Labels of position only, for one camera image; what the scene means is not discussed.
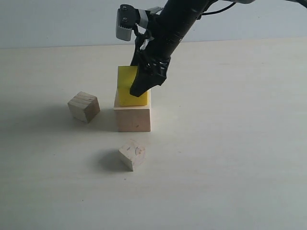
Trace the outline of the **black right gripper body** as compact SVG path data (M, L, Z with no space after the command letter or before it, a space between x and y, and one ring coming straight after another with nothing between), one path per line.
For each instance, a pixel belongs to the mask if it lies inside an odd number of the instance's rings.
M165 79L171 55L185 36L182 16L134 16L131 27L137 36L131 61L136 79Z

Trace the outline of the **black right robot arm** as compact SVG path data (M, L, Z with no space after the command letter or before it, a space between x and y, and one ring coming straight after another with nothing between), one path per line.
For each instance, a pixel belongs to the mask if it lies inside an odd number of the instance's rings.
M171 55L213 0L169 0L160 14L149 14L145 33L135 31L131 66L137 67L130 95L140 97L166 80Z

